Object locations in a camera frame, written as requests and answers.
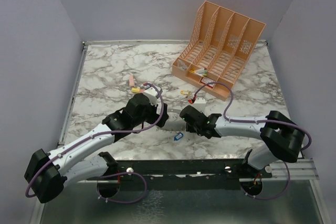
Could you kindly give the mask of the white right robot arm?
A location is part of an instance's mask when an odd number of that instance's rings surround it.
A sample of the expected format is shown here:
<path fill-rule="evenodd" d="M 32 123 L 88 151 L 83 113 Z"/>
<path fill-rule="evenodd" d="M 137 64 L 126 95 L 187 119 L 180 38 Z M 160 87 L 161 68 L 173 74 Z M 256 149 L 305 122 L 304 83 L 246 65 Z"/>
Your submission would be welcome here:
<path fill-rule="evenodd" d="M 278 111 L 256 118 L 229 118 L 219 113 L 206 116 L 188 105 L 181 111 L 180 118 L 186 122 L 187 131 L 208 139 L 240 136 L 263 141 L 262 146 L 246 154 L 241 164 L 246 177 L 254 177 L 278 160 L 295 163 L 305 136 L 303 130 Z"/>

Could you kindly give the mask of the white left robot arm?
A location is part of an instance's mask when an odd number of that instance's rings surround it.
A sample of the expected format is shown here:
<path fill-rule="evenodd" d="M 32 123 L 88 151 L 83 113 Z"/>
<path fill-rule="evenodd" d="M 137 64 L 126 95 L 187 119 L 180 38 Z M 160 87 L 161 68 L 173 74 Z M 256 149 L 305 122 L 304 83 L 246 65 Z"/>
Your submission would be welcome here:
<path fill-rule="evenodd" d="M 73 182 L 100 176 L 112 178 L 118 170 L 109 154 L 102 153 L 88 161 L 85 158 L 130 134 L 163 127 L 169 118 L 167 104 L 158 105 L 156 99 L 152 95 L 135 94 L 125 107 L 107 115 L 77 140 L 49 152 L 36 150 L 24 173 L 28 183 L 25 196 L 47 203 Z"/>

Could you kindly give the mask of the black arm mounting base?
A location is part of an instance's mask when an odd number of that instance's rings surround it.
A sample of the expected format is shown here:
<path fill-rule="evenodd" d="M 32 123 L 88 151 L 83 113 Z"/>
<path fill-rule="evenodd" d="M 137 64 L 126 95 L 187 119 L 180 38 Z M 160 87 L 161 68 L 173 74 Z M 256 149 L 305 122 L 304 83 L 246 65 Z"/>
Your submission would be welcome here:
<path fill-rule="evenodd" d="M 149 190 L 239 190 L 240 179 L 272 177 L 264 169 L 249 167 L 245 158 L 115 161 L 107 153 L 104 157 L 108 170 L 92 178 L 104 190 L 140 190 L 144 183 Z"/>

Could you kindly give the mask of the blue key tag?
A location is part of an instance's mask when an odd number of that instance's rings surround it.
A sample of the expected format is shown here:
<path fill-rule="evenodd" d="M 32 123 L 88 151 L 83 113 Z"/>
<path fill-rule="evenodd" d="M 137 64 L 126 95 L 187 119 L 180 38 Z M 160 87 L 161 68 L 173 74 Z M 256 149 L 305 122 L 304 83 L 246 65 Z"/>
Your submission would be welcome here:
<path fill-rule="evenodd" d="M 174 136 L 174 141 L 178 141 L 182 139 L 183 137 L 184 137 L 184 134 L 182 132 L 179 132 Z"/>

